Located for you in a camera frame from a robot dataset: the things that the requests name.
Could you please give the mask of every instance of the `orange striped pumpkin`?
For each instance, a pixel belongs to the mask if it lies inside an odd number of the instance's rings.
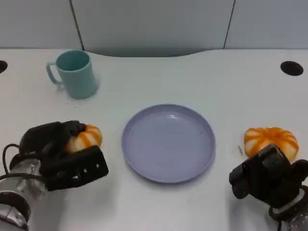
[[[72,136],[66,146],[66,151],[69,153],[78,152],[80,150],[97,145],[100,147],[103,137],[101,131],[92,125],[86,125],[86,130]]]
[[[298,143],[295,136],[282,128],[250,128],[244,136],[245,153],[252,157],[270,143],[276,144],[292,161],[298,152]]]

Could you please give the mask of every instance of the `teal mug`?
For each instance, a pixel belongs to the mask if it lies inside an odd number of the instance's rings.
[[[62,81],[53,76],[50,66],[55,65]],[[48,62],[46,70],[50,80],[56,85],[64,85],[67,93],[76,99],[84,99],[97,90],[90,57],[84,51],[67,51],[56,62]]]

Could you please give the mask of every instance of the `table surface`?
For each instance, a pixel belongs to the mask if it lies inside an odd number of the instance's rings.
[[[48,193],[34,212],[30,231],[276,229],[267,206],[251,196],[237,200],[228,178],[246,159],[238,145],[243,148],[250,127],[292,131],[300,147],[297,158],[308,158],[308,51],[219,50],[171,58],[89,53],[100,88],[85,100],[71,99],[47,76],[46,62],[63,51],[0,51],[0,60],[8,63],[0,74],[0,149],[19,143],[30,127],[79,120],[102,130],[110,174],[81,188]],[[299,62],[304,73],[283,73],[280,64],[286,60]],[[213,128],[216,159],[195,180],[153,183],[134,173],[122,157],[120,137],[127,121],[161,103],[187,106]]]

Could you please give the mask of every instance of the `purple plate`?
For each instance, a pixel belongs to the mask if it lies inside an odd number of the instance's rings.
[[[140,175],[163,183],[198,176],[212,163],[215,149],[209,123],[195,111],[174,104],[138,112],[122,135],[127,163]]]

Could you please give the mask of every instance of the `wall seam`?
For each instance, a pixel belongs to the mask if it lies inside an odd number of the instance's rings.
[[[70,5],[70,8],[71,8],[72,16],[73,16],[73,19],[74,19],[75,28],[76,28],[77,33],[78,33],[79,42],[80,42],[80,45],[81,45],[82,50],[84,51],[84,50],[85,50],[85,47],[84,47],[84,45],[83,45],[81,33],[80,33],[80,30],[79,30],[79,25],[78,25],[78,22],[77,22],[77,18],[76,18],[76,14],[75,14],[73,2],[72,2],[72,0],[68,0],[68,1],[69,1],[69,5]]]
[[[226,42],[227,42],[229,30],[230,30],[230,25],[231,25],[231,21],[232,21],[232,16],[233,16],[235,4],[236,4],[236,0],[233,1],[233,6],[232,6],[232,10],[231,10],[231,15],[230,15],[230,20],[229,20],[229,24],[228,24],[227,34],[226,34],[226,37],[225,37],[225,42],[223,44],[223,49],[225,49],[225,47],[226,47]]]

